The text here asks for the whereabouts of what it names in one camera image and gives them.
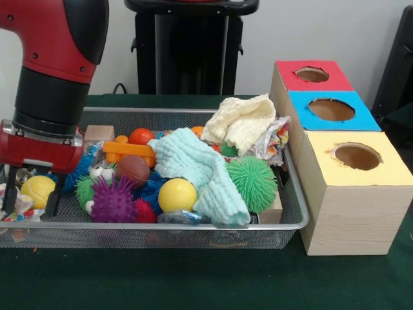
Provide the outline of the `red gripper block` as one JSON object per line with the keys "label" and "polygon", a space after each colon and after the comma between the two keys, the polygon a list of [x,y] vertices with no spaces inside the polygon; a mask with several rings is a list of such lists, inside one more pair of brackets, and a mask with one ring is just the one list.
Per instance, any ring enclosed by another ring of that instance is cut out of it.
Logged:
{"label": "red gripper block", "polygon": [[8,119],[1,121],[1,163],[10,165],[2,210],[12,213],[17,198],[15,179],[18,167],[43,167],[57,174],[55,189],[49,194],[45,214],[57,214],[66,174],[75,170],[83,155],[83,136],[50,138],[15,127]]}

